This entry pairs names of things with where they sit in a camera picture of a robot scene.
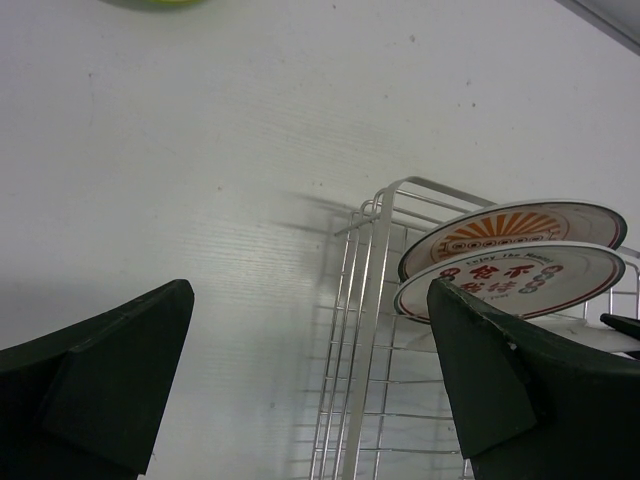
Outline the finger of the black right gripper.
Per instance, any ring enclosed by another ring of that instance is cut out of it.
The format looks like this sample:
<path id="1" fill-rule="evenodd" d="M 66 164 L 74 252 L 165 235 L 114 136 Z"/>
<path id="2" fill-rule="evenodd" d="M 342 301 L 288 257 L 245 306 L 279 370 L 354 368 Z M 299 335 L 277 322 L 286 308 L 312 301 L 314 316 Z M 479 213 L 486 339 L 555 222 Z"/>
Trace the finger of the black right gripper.
<path id="1" fill-rule="evenodd" d="M 600 321 L 636 342 L 640 341 L 640 322 L 638 319 L 603 313 L 600 315 Z"/>

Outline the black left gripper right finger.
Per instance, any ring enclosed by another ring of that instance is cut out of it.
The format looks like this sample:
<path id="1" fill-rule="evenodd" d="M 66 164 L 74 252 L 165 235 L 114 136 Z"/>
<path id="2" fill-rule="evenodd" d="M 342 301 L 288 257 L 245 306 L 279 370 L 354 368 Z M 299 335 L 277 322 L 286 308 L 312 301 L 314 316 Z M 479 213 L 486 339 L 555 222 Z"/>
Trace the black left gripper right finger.
<path id="1" fill-rule="evenodd" d="M 636 479 L 639 363 L 442 280 L 427 294 L 462 456 L 477 479 Z"/>

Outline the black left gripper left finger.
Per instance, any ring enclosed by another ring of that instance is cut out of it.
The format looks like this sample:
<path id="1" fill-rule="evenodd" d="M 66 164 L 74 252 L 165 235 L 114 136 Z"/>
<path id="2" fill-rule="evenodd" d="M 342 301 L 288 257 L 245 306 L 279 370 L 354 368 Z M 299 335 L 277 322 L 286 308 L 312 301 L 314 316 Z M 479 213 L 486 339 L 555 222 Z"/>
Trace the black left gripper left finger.
<path id="1" fill-rule="evenodd" d="M 2 350 L 2 478 L 146 474 L 193 308 L 176 279 Z"/>

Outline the white plate red characters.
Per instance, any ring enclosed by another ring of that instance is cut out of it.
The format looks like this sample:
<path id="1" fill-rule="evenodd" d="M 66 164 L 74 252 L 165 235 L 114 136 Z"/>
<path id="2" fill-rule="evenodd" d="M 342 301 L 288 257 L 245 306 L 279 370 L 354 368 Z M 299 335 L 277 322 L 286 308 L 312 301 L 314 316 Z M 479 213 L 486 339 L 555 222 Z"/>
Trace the white plate red characters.
<path id="1" fill-rule="evenodd" d="M 622 257 L 607 247 L 542 241 L 491 247 L 457 255 L 410 275 L 394 296 L 404 317 L 429 323 L 427 292 L 444 280 L 489 305 L 532 319 L 584 303 L 624 276 Z"/>

